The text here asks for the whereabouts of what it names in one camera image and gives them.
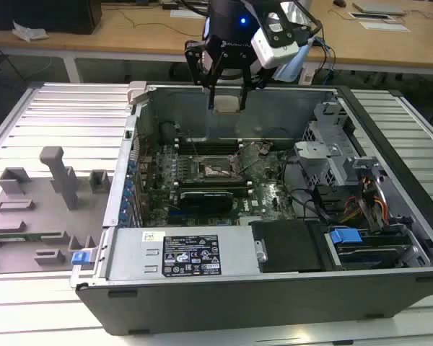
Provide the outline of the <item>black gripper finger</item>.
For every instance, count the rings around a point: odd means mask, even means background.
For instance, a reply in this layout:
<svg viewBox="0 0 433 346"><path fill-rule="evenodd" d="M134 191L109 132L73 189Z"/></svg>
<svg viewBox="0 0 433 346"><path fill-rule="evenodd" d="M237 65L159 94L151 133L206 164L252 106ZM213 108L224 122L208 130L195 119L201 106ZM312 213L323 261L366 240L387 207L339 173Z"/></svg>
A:
<svg viewBox="0 0 433 346"><path fill-rule="evenodd" d="M264 89L274 74L274 68L266 69L262 67L259 72L253 76L246 58L243 58L242 61L242 86L239 96L239 110L246 108L248 92L255 89Z"/></svg>
<svg viewBox="0 0 433 346"><path fill-rule="evenodd" d="M224 54L212 59L208 71L204 71L203 64L203 58L209 56L204 41L186 41L184 55L194 84L209 90L208 109L213 110L217 81L224 70Z"/></svg>

